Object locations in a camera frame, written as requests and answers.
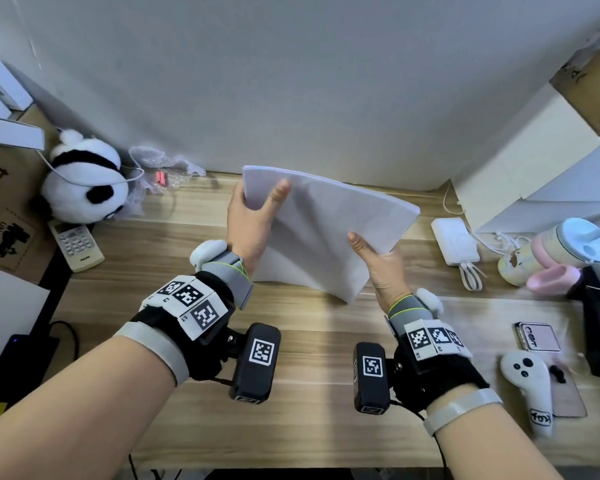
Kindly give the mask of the black wrist brace with markers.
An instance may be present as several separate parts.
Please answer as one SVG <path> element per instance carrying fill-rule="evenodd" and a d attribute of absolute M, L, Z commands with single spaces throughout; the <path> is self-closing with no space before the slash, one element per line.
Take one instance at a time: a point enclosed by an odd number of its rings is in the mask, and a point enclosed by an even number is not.
<path fill-rule="evenodd" d="M 191 254 L 193 275 L 178 275 L 145 298 L 116 333 L 144 347 L 168 368 L 176 386 L 215 379 L 235 347 L 228 323 L 253 289 L 253 257 L 236 243 L 205 241 Z"/>
<path fill-rule="evenodd" d="M 476 387 L 427 414 L 424 428 L 430 436 L 466 413 L 502 403 L 476 370 L 473 356 L 458 334 L 440 320 L 442 311 L 436 295 L 417 289 L 398 300 L 385 316 L 398 343 L 387 365 L 389 385 L 406 409 L 418 415 L 457 387 Z"/>

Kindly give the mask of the white handheld controller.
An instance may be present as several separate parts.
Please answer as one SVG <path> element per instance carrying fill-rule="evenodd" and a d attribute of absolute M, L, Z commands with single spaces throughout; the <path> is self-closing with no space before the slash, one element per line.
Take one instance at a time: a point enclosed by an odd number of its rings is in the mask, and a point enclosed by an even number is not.
<path fill-rule="evenodd" d="M 500 359 L 506 380 L 518 387 L 525 398 L 527 415 L 536 437 L 553 435 L 553 402 L 550 372 L 543 359 L 526 350 L 513 350 Z"/>

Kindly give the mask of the brown cardboard box black print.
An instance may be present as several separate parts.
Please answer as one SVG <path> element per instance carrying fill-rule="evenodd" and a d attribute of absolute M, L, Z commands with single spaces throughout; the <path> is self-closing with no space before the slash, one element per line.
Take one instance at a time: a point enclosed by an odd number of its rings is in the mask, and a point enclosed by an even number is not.
<path fill-rule="evenodd" d="M 9 119 L 42 128 L 44 151 L 0 146 L 0 270 L 39 284 L 56 250 L 45 218 L 30 207 L 48 173 L 48 151 L 59 132 L 37 105 Z"/>

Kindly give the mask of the panda plush toy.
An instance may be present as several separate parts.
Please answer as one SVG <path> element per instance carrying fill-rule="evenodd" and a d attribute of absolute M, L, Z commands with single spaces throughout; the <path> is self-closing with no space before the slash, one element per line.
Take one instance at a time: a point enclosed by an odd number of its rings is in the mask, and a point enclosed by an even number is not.
<path fill-rule="evenodd" d="M 113 218 L 129 194 L 117 150 L 72 129 L 60 131 L 59 141 L 49 154 L 50 171 L 32 208 L 48 219 L 78 225 Z"/>

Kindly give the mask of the pastel tumbler with blue lid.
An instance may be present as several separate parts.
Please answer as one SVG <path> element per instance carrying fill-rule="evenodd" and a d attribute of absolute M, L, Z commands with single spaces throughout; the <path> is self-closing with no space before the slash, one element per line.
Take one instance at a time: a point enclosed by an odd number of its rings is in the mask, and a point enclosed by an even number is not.
<path fill-rule="evenodd" d="M 558 265 L 582 269 L 600 263 L 600 226 L 570 217 L 538 233 L 530 244 L 536 260 L 545 268 Z"/>

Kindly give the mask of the white remote control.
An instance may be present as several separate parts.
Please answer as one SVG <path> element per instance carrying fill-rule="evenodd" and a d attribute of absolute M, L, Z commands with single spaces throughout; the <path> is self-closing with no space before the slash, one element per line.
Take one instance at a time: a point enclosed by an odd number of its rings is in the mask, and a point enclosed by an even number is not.
<path fill-rule="evenodd" d="M 73 273 L 87 271 L 104 262 L 104 255 L 86 225 L 53 219 L 48 227 Z"/>

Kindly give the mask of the person's right hand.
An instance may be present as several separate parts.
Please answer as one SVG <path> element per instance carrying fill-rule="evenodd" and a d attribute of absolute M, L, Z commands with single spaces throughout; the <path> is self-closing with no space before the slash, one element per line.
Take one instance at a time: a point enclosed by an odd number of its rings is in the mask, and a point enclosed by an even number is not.
<path fill-rule="evenodd" d="M 362 258 L 368 268 L 370 281 L 374 287 L 377 302 L 385 314 L 399 300 L 410 296 L 403 258 L 397 249 L 379 258 Z"/>

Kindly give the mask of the large white box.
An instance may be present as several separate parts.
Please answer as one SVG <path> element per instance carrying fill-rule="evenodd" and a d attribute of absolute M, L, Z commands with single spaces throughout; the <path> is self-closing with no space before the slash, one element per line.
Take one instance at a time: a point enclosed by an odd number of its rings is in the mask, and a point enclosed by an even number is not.
<path fill-rule="evenodd" d="M 545 84 L 453 186 L 475 233 L 538 233 L 599 215 L 600 136 Z"/>

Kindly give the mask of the stack of white paper sheets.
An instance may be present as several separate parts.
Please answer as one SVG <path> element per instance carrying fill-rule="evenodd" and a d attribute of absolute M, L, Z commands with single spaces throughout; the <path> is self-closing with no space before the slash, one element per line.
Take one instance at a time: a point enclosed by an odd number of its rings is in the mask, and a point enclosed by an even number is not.
<path fill-rule="evenodd" d="M 247 206 L 260 209 L 283 179 L 290 193 L 272 222 L 253 280 L 309 287 L 353 303 L 369 273 L 348 233 L 387 254 L 416 222 L 420 208 L 378 191 L 266 166 L 243 167 Z"/>

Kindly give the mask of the brown cardboard box white label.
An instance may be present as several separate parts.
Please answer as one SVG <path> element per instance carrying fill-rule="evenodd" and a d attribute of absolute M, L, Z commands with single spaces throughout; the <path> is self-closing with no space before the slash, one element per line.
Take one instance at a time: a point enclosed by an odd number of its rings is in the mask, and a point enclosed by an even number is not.
<path fill-rule="evenodd" d="M 550 83 L 600 136 L 600 22 Z"/>

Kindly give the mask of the white flat box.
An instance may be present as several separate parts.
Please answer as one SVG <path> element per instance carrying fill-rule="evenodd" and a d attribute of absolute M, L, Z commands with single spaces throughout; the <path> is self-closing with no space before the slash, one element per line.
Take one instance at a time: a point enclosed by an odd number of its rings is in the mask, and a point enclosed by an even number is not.
<path fill-rule="evenodd" d="M 39 127 L 0 119 L 0 146 L 44 151 L 45 132 Z"/>

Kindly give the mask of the clear plastic bag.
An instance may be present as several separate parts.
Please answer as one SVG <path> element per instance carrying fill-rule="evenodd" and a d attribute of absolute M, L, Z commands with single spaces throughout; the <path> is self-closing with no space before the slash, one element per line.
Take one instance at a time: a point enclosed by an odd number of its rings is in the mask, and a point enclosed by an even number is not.
<path fill-rule="evenodd" d="M 181 187 L 193 177 L 207 175 L 199 165 L 183 155 L 168 156 L 167 153 L 150 146 L 133 146 L 128 150 L 131 162 L 143 171 L 134 169 L 133 180 L 129 183 L 127 200 L 118 214 L 119 219 L 143 216 L 144 200 L 149 194 L 160 195 L 170 188 Z M 167 176 L 167 187 L 155 183 L 155 172 L 162 170 Z"/>

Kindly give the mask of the white power bank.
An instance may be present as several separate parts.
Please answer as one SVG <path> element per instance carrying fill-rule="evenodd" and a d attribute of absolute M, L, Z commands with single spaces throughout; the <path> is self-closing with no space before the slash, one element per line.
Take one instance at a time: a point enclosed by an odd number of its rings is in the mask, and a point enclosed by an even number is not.
<path fill-rule="evenodd" d="M 436 218 L 431 227 L 446 265 L 460 267 L 480 262 L 477 242 L 460 217 Z"/>

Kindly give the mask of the white board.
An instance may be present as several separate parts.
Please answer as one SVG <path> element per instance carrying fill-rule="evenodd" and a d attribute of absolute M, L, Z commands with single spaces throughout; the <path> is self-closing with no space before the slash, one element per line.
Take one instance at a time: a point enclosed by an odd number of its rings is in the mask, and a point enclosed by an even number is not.
<path fill-rule="evenodd" d="M 29 334 L 49 291 L 0 270 L 0 354 L 14 334 Z"/>

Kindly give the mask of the pink smartphone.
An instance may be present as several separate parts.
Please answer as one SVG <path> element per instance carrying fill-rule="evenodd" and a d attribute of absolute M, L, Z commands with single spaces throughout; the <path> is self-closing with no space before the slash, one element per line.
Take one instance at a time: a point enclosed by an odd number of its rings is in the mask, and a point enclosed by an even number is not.
<path fill-rule="evenodd" d="M 553 416 L 579 419 L 587 417 L 587 409 L 567 366 L 557 360 L 549 366 Z"/>

